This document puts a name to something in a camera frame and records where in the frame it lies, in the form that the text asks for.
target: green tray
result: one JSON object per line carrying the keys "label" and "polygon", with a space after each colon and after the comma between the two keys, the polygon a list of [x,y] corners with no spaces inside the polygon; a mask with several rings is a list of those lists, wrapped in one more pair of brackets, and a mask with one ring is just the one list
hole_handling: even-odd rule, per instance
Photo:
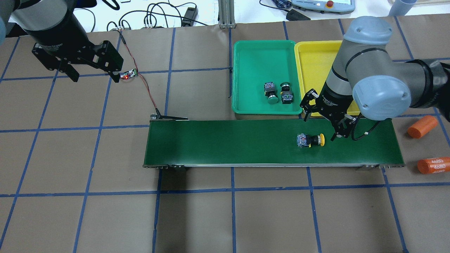
{"label": "green tray", "polygon": [[[356,135],[373,124],[361,119]],[[325,146],[297,147],[300,133],[323,133]],[[359,141],[333,133],[326,119],[151,121],[144,167],[404,165],[391,120]]]}
{"label": "green tray", "polygon": [[[296,115],[302,112],[294,41],[238,41],[234,45],[232,109],[238,114]],[[279,101],[269,104],[264,83],[274,82]],[[280,84],[290,82],[294,101],[281,103]]]}

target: cable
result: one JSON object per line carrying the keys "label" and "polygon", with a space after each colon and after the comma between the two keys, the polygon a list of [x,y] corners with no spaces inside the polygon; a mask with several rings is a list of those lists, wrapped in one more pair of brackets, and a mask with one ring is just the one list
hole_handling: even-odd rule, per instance
{"label": "cable", "polygon": [[108,27],[109,27],[109,25],[110,25],[111,23],[113,23],[114,26],[116,27],[116,29],[119,30],[119,27],[117,26],[116,22],[110,21],[110,22],[106,25],[106,31],[107,31],[107,32],[109,31],[109,30],[108,30]]}
{"label": "cable", "polygon": [[272,9],[280,9],[280,10],[283,10],[283,11],[285,11],[285,12],[289,12],[289,11],[286,10],[286,9],[282,9],[282,8],[277,8],[277,7],[272,7],[272,6],[265,5],[265,4],[263,4],[263,3],[261,2],[261,0],[259,0],[259,4],[262,5],[262,6],[265,6],[265,7],[272,8]]}
{"label": "cable", "polygon": [[[153,9],[155,8],[155,6],[158,6],[158,7],[162,10],[162,7],[159,6],[159,5],[162,5],[162,4],[169,5],[169,6],[173,7],[173,8],[178,12],[178,16],[180,17],[180,26],[181,26],[181,24],[183,23],[183,17],[181,16],[180,11],[178,10],[178,8],[176,8],[175,6],[173,6],[173,5],[169,4],[169,3],[166,3],[166,2],[159,2],[159,3],[154,4],[153,7],[152,7],[152,9],[150,10],[150,14],[152,14]],[[166,19],[166,24],[167,24],[166,13],[165,13],[164,11],[163,11],[162,13],[164,13],[164,18]]]}
{"label": "cable", "polygon": [[370,132],[372,132],[372,131],[380,124],[380,122],[381,122],[381,121],[377,121],[377,122],[373,125],[373,127],[370,128],[367,132],[365,132],[365,133],[364,133],[363,135],[361,135],[360,137],[355,138],[355,129],[356,129],[356,125],[358,124],[358,121],[360,120],[361,115],[362,115],[361,113],[358,115],[358,117],[356,118],[356,121],[355,121],[355,125],[354,125],[353,129],[351,130],[351,139],[354,140],[354,141],[361,140],[362,138],[366,137],[366,136],[367,136]]}
{"label": "cable", "polygon": [[196,4],[196,3],[193,3],[193,2],[184,3],[184,4],[182,4],[182,5],[176,5],[175,7],[181,7],[181,6],[187,5],[187,4],[193,4],[193,5],[195,5],[195,8],[197,8],[197,4]]}
{"label": "cable", "polygon": [[130,23],[128,23],[128,21],[126,21],[124,19],[122,20],[122,27],[123,27],[123,29],[125,29],[125,26],[123,25],[124,22],[126,22],[128,24],[128,28],[131,30]]}
{"label": "cable", "polygon": [[[152,11],[153,11],[153,8],[154,8],[155,6],[158,6],[158,7],[161,9],[161,11],[162,11],[162,13],[163,13],[163,15],[164,15],[164,19],[166,20],[166,27],[169,28],[169,23],[167,22],[167,16],[166,16],[166,12],[164,11],[164,9],[163,9],[160,5],[158,5],[158,4],[149,4],[149,5],[147,5],[147,12],[149,12],[149,8],[150,8],[151,5],[153,5]],[[148,24],[149,26],[152,24],[152,18],[151,18],[152,11],[150,11],[150,24],[149,24],[149,20],[147,19],[147,24]]]}
{"label": "cable", "polygon": [[128,53],[130,54],[131,58],[133,59],[133,62],[134,62],[135,67],[136,67],[136,72],[138,73],[138,76],[141,78],[142,82],[144,83],[145,88],[147,89],[148,96],[150,97],[150,100],[152,101],[153,106],[155,107],[156,113],[159,114],[159,110],[158,110],[158,107],[156,106],[156,102],[153,99],[152,94],[150,93],[150,87],[149,87],[149,83],[147,82],[147,79],[145,79],[145,77],[139,73],[138,64],[136,63],[136,60],[135,60],[133,54],[131,53],[130,49],[128,48],[128,45],[126,44],[126,41],[125,41],[125,38],[124,38],[123,34],[121,32],[119,32],[119,31],[117,31],[117,32],[119,33],[119,36],[120,36],[120,39],[122,40],[123,45],[125,45],[126,50],[128,51]]}
{"label": "cable", "polygon": [[107,6],[109,6],[111,9],[113,9],[113,10],[120,10],[120,6],[119,6],[119,4],[117,3],[117,1],[116,0],[111,0],[112,1],[112,3],[113,4],[115,4],[116,6],[113,6],[112,4],[110,4],[108,1],[106,1],[106,0],[102,0]]}
{"label": "cable", "polygon": [[95,14],[90,9],[86,9],[86,8],[78,8],[78,9],[85,9],[85,10],[89,11],[90,13],[92,13],[92,16],[94,17],[94,25],[93,25],[93,27],[92,27],[90,32],[93,32],[94,28],[95,28]]}
{"label": "cable", "polygon": [[[121,20],[123,19],[124,16],[126,16],[126,15],[128,15],[128,14],[130,14],[130,13],[133,13],[133,12],[146,12],[146,13],[147,13],[148,11],[145,11],[145,10],[132,10],[132,11],[129,11],[129,12],[123,14],[119,21],[121,21]],[[156,15],[166,15],[166,16],[168,16],[168,17],[175,17],[175,18],[184,18],[184,17],[181,17],[181,16],[175,16],[175,15],[169,15],[169,14],[161,14],[161,13],[156,13],[156,12],[154,12],[154,13],[152,13],[152,14],[156,14]],[[189,20],[189,21],[193,21],[193,22],[196,22],[196,23],[199,23],[199,24],[204,25],[204,26],[207,26],[207,24],[202,23],[202,22],[197,21],[197,20],[194,20],[194,19],[190,19],[190,18],[184,18],[184,19]]]}
{"label": "cable", "polygon": [[144,25],[148,25],[148,27],[150,27],[150,24],[148,22],[147,23],[145,22],[145,21],[147,21],[147,17],[148,16],[150,16],[150,20],[152,19],[152,17],[155,18],[155,25],[152,28],[156,27],[156,25],[158,24],[158,20],[156,19],[155,15],[153,15],[153,14],[145,15],[145,17],[144,17]]}

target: red wire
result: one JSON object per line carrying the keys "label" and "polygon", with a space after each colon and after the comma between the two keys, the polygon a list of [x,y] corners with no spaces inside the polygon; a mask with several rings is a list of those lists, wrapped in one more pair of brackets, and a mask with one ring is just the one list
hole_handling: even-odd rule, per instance
{"label": "red wire", "polygon": [[150,93],[150,87],[149,87],[149,84],[147,83],[147,80],[145,79],[145,77],[139,73],[138,64],[136,63],[136,60],[135,60],[135,58],[133,57],[133,54],[131,53],[131,51],[130,51],[130,49],[128,48],[127,44],[125,44],[125,47],[126,47],[126,50],[128,50],[128,53],[130,54],[130,56],[133,58],[133,62],[135,63],[136,71],[137,71],[139,77],[141,78],[142,82],[144,83],[144,86],[145,86],[145,88],[147,89],[148,95],[149,95],[149,97],[150,97],[150,99],[151,99],[151,101],[152,101],[152,103],[153,103],[153,106],[155,107],[155,110],[156,110],[158,107],[156,106],[155,100],[153,99],[153,96],[152,96],[152,94]]}

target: yellow tray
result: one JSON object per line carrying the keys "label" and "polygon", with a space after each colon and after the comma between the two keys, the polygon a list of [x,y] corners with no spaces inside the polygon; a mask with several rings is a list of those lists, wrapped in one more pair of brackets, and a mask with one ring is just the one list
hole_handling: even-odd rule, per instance
{"label": "yellow tray", "polygon": [[[341,43],[342,41],[304,41],[295,44],[295,62],[301,94],[306,94],[310,89],[320,93]],[[360,113],[354,101],[347,113],[350,115]]]}

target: black cable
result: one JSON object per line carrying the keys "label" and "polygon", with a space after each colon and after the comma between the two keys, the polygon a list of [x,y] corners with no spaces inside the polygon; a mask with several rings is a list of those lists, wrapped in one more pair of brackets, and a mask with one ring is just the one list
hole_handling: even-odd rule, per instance
{"label": "black cable", "polygon": [[111,9],[113,9],[113,10],[120,10],[120,6],[119,6],[119,4],[117,3],[117,1],[116,0],[111,0],[112,1],[112,3],[113,4],[115,4],[116,6],[113,6],[112,4],[110,4],[108,1],[106,1],[106,0],[102,0],[107,6],[109,6]]}
{"label": "black cable", "polygon": [[188,5],[188,4],[193,4],[193,5],[195,6],[195,8],[197,8],[197,4],[196,4],[196,3],[193,3],[193,2],[187,2],[187,3],[184,3],[184,4],[182,4],[182,5],[176,5],[175,7],[181,7],[181,6],[183,6],[183,5]]}
{"label": "black cable", "polygon": [[122,40],[122,43],[123,43],[124,45],[126,45],[125,37],[122,35],[121,32],[119,32],[119,30],[116,30],[116,31],[119,33],[119,37],[120,37],[120,39]]}
{"label": "black cable", "polygon": [[380,122],[381,122],[381,121],[377,121],[377,122],[373,125],[373,127],[370,128],[367,132],[365,132],[365,133],[364,133],[363,135],[361,135],[360,137],[355,138],[355,129],[356,129],[356,125],[358,124],[358,121],[360,120],[361,115],[362,115],[361,113],[358,115],[358,117],[356,118],[355,124],[354,124],[354,126],[353,126],[353,129],[351,130],[351,139],[354,140],[354,141],[361,140],[362,138],[364,138],[366,135],[368,135],[370,132],[372,132],[372,131],[380,124]]}
{"label": "black cable", "polygon": [[[161,9],[162,13],[164,14],[164,19],[166,20],[166,27],[169,28],[169,23],[167,22],[167,16],[166,16],[166,12],[164,11],[164,9],[158,4],[149,4],[149,5],[147,5],[147,12],[149,11],[151,5],[153,5],[152,11],[153,11],[153,8],[155,8],[155,6],[158,6]],[[149,25],[152,25],[152,18],[151,18],[151,16],[150,16],[150,24]]]}
{"label": "black cable", "polygon": [[[152,14],[153,9],[155,8],[155,6],[158,6],[158,7],[162,10],[162,7],[160,6],[160,5],[162,5],[162,4],[169,5],[170,7],[173,7],[173,8],[178,12],[178,15],[179,15],[179,17],[180,17],[180,26],[181,26],[181,24],[183,23],[183,17],[181,16],[180,11],[178,10],[178,8],[176,8],[175,6],[173,6],[173,5],[169,4],[169,3],[166,3],[166,2],[159,2],[159,3],[154,4],[153,7],[152,7],[152,9],[150,10],[150,14]],[[168,28],[169,25],[167,24],[167,17],[164,16],[164,18],[166,19],[166,25],[167,25],[167,28]]]}
{"label": "black cable", "polygon": [[108,30],[108,27],[109,27],[109,25],[110,25],[111,23],[113,23],[114,26],[116,27],[116,29],[119,30],[119,27],[117,26],[116,22],[110,21],[110,22],[106,25],[106,31],[109,31],[109,30]]}
{"label": "black cable", "polygon": [[289,11],[286,10],[286,9],[282,9],[282,8],[278,8],[278,7],[272,7],[272,6],[265,5],[265,4],[263,4],[263,3],[261,2],[261,0],[259,0],[259,4],[262,5],[262,6],[265,6],[265,7],[272,8],[272,9],[280,9],[280,10],[283,10],[283,11],[285,11],[285,12],[289,12]]}
{"label": "black cable", "polygon": [[94,25],[93,25],[93,27],[92,27],[90,32],[93,32],[94,28],[95,28],[95,14],[90,9],[86,9],[86,8],[80,8],[80,9],[85,9],[85,10],[89,11],[90,13],[92,13],[92,16],[94,17]]}
{"label": "black cable", "polygon": [[123,25],[123,23],[124,22],[126,22],[127,24],[128,24],[128,28],[131,30],[131,25],[130,25],[130,23],[128,23],[128,21],[126,21],[126,20],[122,20],[122,27],[123,27],[123,29],[125,29],[125,26]]}
{"label": "black cable", "polygon": [[[133,12],[146,12],[146,13],[148,13],[148,11],[146,11],[146,10],[132,10],[132,11],[129,11],[129,12],[123,14],[122,17],[119,19],[119,21],[121,21],[122,18],[123,18],[124,16],[126,16],[126,15],[128,15],[128,14],[130,14],[130,13],[133,13]],[[166,15],[166,16],[168,16],[168,17],[175,17],[175,18],[184,18],[184,17],[182,17],[182,16],[175,16],[175,15],[169,15],[169,14],[161,14],[161,13],[156,13],[156,12],[154,12],[154,13],[152,13],[152,14],[156,14],[156,15]],[[207,26],[207,24],[202,23],[202,22],[197,21],[197,20],[194,20],[194,19],[190,19],[190,18],[184,18],[184,19],[189,20],[189,21],[192,21],[192,22],[199,23],[199,24],[204,25],[204,26]]]}
{"label": "black cable", "polygon": [[156,25],[158,24],[158,20],[156,19],[155,15],[153,15],[153,14],[147,14],[147,15],[145,15],[145,17],[144,17],[144,25],[150,26],[150,24],[149,24],[148,22],[145,22],[145,21],[147,21],[147,17],[148,17],[148,16],[150,16],[150,20],[152,19],[152,17],[155,18],[155,25],[154,25],[153,27],[156,27]]}
{"label": "black cable", "polygon": [[170,7],[174,8],[178,12],[178,16],[180,17],[180,26],[183,24],[183,18],[182,18],[181,13],[180,13],[180,11],[178,10],[177,7],[175,7],[175,6],[173,6],[173,5],[169,4],[169,3],[165,3],[165,2],[157,3],[157,5],[159,5],[159,4],[166,4],[166,5],[169,5]]}

